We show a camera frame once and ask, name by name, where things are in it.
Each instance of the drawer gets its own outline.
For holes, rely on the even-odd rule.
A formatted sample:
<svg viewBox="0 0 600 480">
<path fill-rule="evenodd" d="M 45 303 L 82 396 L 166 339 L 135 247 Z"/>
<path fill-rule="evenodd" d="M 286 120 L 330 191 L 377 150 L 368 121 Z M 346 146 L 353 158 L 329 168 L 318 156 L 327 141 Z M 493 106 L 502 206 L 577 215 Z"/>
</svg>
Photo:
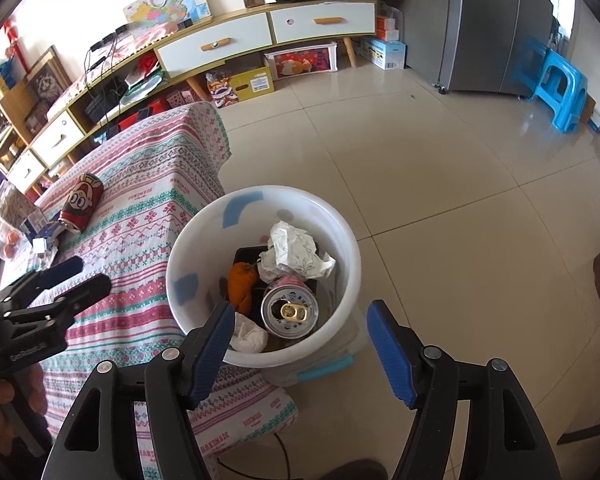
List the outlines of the drawer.
<svg viewBox="0 0 600 480">
<path fill-rule="evenodd" d="M 277 43 L 376 33 L 373 2 L 327 2 L 272 10 L 270 14 Z"/>
<path fill-rule="evenodd" d="M 50 168 L 82 139 L 82 131 L 65 110 L 31 143 L 31 147 Z"/>
<path fill-rule="evenodd" d="M 21 192 L 26 192 L 38 177 L 45 171 L 45 167 L 40 163 L 36 156 L 26 150 L 13 163 L 13 166 L 7 174 L 7 179 Z"/>
<path fill-rule="evenodd" d="M 266 12 L 204 28 L 158 49 L 169 77 L 225 57 L 272 45 Z"/>
</svg>

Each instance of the refrigerator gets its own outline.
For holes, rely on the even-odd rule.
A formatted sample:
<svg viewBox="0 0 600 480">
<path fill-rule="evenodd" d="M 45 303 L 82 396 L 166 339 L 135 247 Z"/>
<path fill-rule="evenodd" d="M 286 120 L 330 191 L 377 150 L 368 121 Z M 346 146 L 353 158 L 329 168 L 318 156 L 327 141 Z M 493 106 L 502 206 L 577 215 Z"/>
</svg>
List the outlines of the refrigerator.
<svg viewBox="0 0 600 480">
<path fill-rule="evenodd" d="M 539 72 L 533 42 L 547 45 L 550 0 L 387 0 L 404 13 L 406 64 L 440 93 L 448 90 L 528 96 L 516 71 Z"/>
</svg>

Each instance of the tile floor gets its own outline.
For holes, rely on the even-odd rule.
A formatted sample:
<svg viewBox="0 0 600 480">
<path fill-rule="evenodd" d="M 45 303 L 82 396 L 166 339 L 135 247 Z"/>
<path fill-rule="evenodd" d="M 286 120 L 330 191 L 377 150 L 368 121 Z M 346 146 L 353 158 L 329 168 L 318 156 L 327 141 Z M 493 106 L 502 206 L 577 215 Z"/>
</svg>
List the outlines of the tile floor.
<svg viewBox="0 0 600 480">
<path fill-rule="evenodd" d="M 360 307 L 383 298 L 427 344 L 458 360 L 507 360 L 555 444 L 600 422 L 600 141 L 551 129 L 541 104 L 440 96 L 411 70 L 362 64 L 282 82 L 222 110 L 227 192 L 285 184 L 334 205 L 359 240 Z M 392 472 L 413 421 L 372 348 L 340 373 L 288 389 L 300 417 L 282 438 L 308 480 L 374 457 Z M 459 475 L 458 407 L 445 480 Z M 555 447 L 565 480 L 586 479 L 600 438 Z M 282 478 L 272 436 L 222 457 Z M 238 478 L 224 474 L 226 479 Z"/>
</svg>

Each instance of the white plastic trash bin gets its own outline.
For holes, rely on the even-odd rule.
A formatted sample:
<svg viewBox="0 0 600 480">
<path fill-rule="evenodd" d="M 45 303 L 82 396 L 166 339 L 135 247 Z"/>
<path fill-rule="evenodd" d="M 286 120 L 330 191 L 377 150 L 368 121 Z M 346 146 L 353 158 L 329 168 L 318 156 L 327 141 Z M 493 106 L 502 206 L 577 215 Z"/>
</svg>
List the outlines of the white plastic trash bin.
<svg viewBox="0 0 600 480">
<path fill-rule="evenodd" d="M 167 264 L 167 298 L 184 333 L 202 326 L 222 298 L 219 280 L 241 247 L 266 245 L 273 224 L 284 220 L 314 237 L 320 255 L 333 256 L 335 270 L 318 291 L 320 309 L 331 317 L 307 338 L 273 352 L 244 354 L 229 349 L 224 361 L 237 366 L 269 368 L 293 363 L 320 349 L 343 327 L 360 291 L 360 252 L 351 228 L 331 205 L 310 193 L 284 186 L 257 186 L 234 191 L 203 208 L 184 227 Z"/>
</svg>

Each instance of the crumpled tissue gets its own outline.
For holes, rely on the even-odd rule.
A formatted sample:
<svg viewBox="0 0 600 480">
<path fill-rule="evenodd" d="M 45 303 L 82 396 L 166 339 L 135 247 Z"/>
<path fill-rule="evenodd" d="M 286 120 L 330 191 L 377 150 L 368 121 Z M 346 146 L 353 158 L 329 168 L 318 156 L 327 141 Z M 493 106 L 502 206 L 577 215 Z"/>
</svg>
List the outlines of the crumpled tissue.
<svg viewBox="0 0 600 480">
<path fill-rule="evenodd" d="M 243 354 L 259 354 L 264 350 L 269 339 L 269 332 L 257 326 L 251 319 L 235 313 L 234 335 L 231 338 L 231 347 L 236 352 Z"/>
<path fill-rule="evenodd" d="M 315 253 L 313 237 L 304 229 L 280 221 L 273 225 L 269 236 L 269 249 L 260 253 L 258 261 L 258 273 L 265 283 L 289 274 L 303 281 L 326 278 L 336 265 L 336 260 L 327 253 L 320 259 Z"/>
</svg>

